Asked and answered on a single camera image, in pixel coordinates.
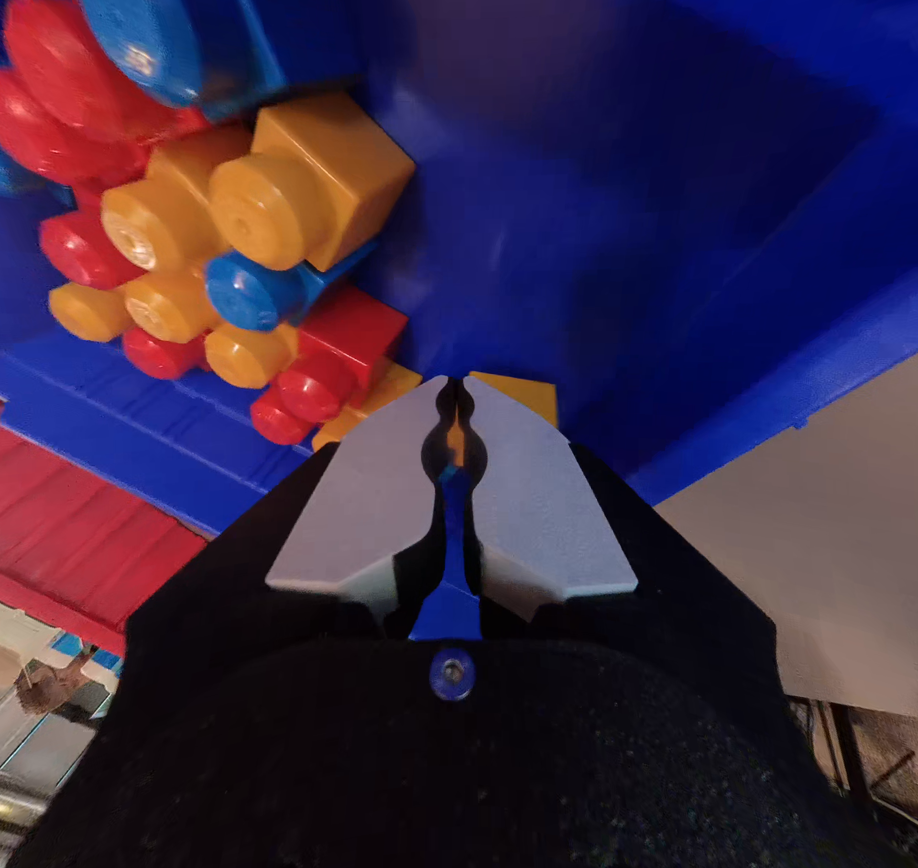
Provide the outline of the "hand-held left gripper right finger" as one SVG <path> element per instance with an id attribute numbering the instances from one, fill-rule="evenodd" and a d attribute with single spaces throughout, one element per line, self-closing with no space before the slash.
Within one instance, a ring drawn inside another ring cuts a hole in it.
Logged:
<path id="1" fill-rule="evenodd" d="M 547 604 L 632 593 L 637 576 L 569 440 L 488 384 L 463 384 L 487 452 L 472 492 L 483 595 L 530 622 Z"/>

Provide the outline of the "pile of mega blocks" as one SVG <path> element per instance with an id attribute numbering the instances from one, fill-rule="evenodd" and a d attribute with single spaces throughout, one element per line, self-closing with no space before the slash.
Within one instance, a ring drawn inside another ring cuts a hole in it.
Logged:
<path id="1" fill-rule="evenodd" d="M 2 0 L 2 195 L 60 195 L 70 334 L 208 371 L 258 434 L 339 441 L 416 389 L 407 317 L 351 283 L 414 173 L 359 105 L 344 0 Z"/>

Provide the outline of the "blue plastic bin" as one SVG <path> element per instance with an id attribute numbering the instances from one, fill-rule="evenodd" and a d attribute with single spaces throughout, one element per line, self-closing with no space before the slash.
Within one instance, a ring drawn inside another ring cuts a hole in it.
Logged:
<path id="1" fill-rule="evenodd" d="M 416 166 L 351 276 L 396 363 L 553 384 L 655 504 L 915 354 L 916 0 L 344 1 Z M 56 323 L 63 203 L 2 198 L 2 418 L 220 532 L 310 440 Z"/>

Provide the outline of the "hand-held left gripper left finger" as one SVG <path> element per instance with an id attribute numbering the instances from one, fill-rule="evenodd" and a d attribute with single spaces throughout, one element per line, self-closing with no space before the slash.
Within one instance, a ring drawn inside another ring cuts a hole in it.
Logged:
<path id="1" fill-rule="evenodd" d="M 342 438 L 266 584 L 374 614 L 420 607 L 444 571 L 440 479 L 455 409 L 455 381 L 435 377 Z"/>

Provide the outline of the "red plastic bin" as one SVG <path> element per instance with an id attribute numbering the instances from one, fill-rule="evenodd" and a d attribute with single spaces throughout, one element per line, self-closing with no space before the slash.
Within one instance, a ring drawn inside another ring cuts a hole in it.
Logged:
<path id="1" fill-rule="evenodd" d="M 2 418 L 1 601 L 106 652 L 205 539 Z"/>

